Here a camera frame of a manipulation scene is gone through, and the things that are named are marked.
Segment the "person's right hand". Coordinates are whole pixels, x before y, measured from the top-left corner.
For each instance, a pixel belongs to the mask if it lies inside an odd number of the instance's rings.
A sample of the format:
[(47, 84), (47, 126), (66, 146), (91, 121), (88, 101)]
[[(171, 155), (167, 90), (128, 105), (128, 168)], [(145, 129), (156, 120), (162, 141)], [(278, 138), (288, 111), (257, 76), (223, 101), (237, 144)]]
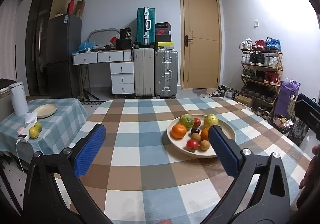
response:
[(297, 200), (297, 208), (300, 208), (310, 197), (316, 183), (319, 179), (319, 145), (312, 148), (313, 158), (310, 161), (308, 169), (300, 182), (299, 188), (303, 189)]

